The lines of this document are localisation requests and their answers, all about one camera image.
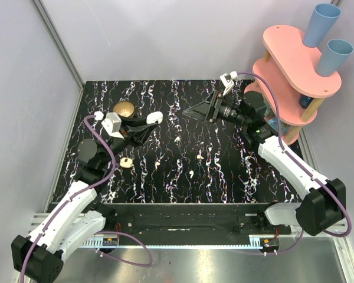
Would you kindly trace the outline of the white earbud charging case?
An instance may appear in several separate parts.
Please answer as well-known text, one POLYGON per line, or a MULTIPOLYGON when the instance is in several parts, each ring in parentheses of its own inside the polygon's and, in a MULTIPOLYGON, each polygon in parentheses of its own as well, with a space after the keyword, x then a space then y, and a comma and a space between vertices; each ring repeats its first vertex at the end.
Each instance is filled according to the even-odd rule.
POLYGON ((163 113, 160 111, 155 111, 147 115, 146 124, 161 124, 163 121, 163 113))

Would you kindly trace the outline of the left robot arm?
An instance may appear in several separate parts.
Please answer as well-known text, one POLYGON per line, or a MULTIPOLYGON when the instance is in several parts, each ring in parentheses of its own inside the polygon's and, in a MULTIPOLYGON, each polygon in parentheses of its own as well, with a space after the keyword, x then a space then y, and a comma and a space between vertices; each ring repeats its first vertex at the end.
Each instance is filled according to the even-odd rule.
POLYGON ((80 170, 44 220, 27 236, 18 235, 11 243, 12 261, 20 282, 54 282, 71 254, 97 236, 101 242, 93 242, 90 247, 101 256, 108 256, 122 236, 145 246, 121 230, 116 210, 97 197, 117 169, 116 155, 127 146, 144 145, 162 121, 160 111, 145 118, 101 111, 85 116, 83 122, 93 138, 78 145, 80 170))

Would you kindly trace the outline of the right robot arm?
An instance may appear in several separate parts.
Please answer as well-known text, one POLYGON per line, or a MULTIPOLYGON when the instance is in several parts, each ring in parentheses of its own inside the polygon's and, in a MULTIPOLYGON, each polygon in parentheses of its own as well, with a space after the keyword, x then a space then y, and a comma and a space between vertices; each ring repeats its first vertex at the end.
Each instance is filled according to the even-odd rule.
POLYGON ((316 236, 345 217, 346 187, 339 179, 329 180, 305 163, 265 121, 266 105, 262 94, 248 91, 238 105, 227 102, 219 91, 209 99, 183 111, 187 117, 214 123, 223 120, 241 128, 244 143, 287 179, 298 193, 300 203, 270 205, 256 219, 261 233, 278 225, 299 226, 316 236))

